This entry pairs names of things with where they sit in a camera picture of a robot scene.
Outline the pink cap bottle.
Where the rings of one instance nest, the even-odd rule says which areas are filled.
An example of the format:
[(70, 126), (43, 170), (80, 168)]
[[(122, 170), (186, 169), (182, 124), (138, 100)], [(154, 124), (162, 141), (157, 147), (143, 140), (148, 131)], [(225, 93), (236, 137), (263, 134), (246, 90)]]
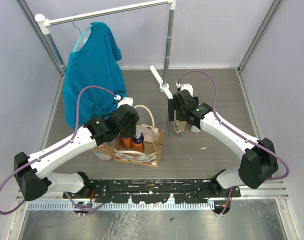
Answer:
[(111, 149), (107, 142), (95, 147), (93, 153), (98, 159), (103, 161), (108, 161), (112, 158)]

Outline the white metal clothes rack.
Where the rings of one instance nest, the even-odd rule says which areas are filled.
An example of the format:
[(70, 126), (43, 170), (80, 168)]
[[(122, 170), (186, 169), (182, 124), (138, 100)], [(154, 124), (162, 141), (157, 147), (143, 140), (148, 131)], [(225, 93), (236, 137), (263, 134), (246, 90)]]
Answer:
[(169, 89), (169, 84), (167, 82), (168, 72), (169, 72), (169, 63), (170, 63), (170, 50), (171, 50), (171, 42), (172, 42), (172, 31), (173, 31), (173, 23), (174, 23), (174, 13), (176, 9), (176, 1), (175, 0), (153, 0), (148, 2), (136, 3), (127, 6), (114, 7), (110, 9), (104, 9), (89, 13), (77, 14), (73, 16), (62, 17), (58, 19), (48, 19), (43, 14), (36, 14), (34, 19), (38, 24), (42, 34), (49, 35), (50, 30), (49, 27), (59, 24), (65, 24), (69, 22), (75, 22), (85, 19), (91, 19), (100, 16), (107, 16), (122, 12), (128, 12), (138, 9), (144, 9), (149, 7), (155, 7), (160, 5), (169, 5), (169, 17), (168, 17), (168, 27), (166, 34), (166, 49), (165, 49), (165, 57), (164, 57), (164, 67), (163, 67), (163, 76), (161, 76), (156, 70), (155, 66), (150, 66), (150, 72), (154, 76), (156, 82), (159, 84), (159, 90), (165, 94), (165, 96), (169, 99), (171, 97), (171, 92)]

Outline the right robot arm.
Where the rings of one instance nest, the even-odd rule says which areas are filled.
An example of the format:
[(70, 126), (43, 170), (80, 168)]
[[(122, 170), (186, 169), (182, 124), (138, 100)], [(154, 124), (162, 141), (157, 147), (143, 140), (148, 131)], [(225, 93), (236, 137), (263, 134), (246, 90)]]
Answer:
[(211, 178), (211, 191), (224, 196), (231, 187), (257, 189), (278, 170), (271, 140), (252, 137), (223, 119), (213, 107), (199, 103), (189, 91), (181, 90), (168, 100), (169, 121), (187, 122), (207, 132), (229, 147), (240, 159), (238, 169), (223, 169)]

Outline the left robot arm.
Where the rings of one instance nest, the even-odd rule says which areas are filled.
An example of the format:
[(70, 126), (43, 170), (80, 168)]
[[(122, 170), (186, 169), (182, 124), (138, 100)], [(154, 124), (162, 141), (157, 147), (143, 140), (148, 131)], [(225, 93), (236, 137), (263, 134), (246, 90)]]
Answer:
[(66, 174), (54, 170), (77, 155), (117, 137), (132, 137), (138, 120), (137, 111), (123, 104), (107, 116), (90, 119), (76, 135), (30, 155), (17, 154), (14, 157), (15, 179), (24, 199), (33, 201), (46, 193), (60, 192), (87, 198), (92, 192), (92, 183), (84, 172)]

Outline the white bottle grey cap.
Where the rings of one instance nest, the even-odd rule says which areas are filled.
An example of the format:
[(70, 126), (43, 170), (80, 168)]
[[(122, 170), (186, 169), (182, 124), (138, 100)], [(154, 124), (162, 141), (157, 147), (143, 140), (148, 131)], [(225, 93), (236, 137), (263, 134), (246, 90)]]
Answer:
[(201, 131), (201, 129), (199, 129), (198, 127), (196, 127), (195, 125), (192, 125), (191, 126), (191, 131), (193, 133), (199, 133)]

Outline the clear bottle white cap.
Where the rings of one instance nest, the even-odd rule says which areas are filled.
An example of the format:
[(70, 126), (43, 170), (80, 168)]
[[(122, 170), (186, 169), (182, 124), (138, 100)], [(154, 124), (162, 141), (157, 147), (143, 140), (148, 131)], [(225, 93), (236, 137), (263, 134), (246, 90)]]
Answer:
[(185, 127), (187, 125), (187, 122), (186, 121), (179, 121), (179, 120), (175, 120), (173, 122), (173, 128), (174, 128), (174, 131), (176, 132), (176, 134), (178, 136), (182, 136), (184, 131), (185, 131)]

